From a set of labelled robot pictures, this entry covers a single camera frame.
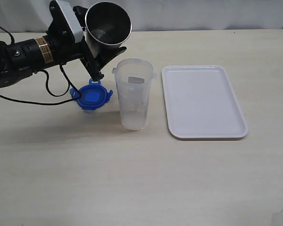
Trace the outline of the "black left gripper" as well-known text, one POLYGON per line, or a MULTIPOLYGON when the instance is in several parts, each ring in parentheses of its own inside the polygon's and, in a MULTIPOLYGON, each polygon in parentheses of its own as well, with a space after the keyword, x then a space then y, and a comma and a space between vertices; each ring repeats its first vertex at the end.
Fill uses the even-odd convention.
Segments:
MULTIPOLYGON (((56 0, 52 0, 49 5, 52 22, 47 30, 47 35, 53 40, 54 47, 52 53, 54 61, 58 64, 64 64, 76 59, 80 59, 83 66, 93 80, 101 80, 104 75, 101 69, 118 55, 124 53, 127 48, 119 47, 116 49, 102 48, 94 58, 83 35, 79 43, 72 43, 70 31, 66 28, 66 22, 62 19, 61 11, 58 8, 56 0)), ((88 8, 74 6, 73 11, 83 30, 86 29, 85 15, 88 8)))

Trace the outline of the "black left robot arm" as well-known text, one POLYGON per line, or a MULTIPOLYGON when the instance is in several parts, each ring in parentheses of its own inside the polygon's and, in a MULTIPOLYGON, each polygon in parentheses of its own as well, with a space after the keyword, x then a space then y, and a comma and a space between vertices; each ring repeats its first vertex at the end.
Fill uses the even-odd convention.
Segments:
POLYGON ((132 32, 128 13, 118 4, 102 1, 89 8, 53 0, 52 22, 44 36, 21 42, 0 41, 0 88, 47 68, 79 59, 93 81, 102 68, 122 54, 132 32))

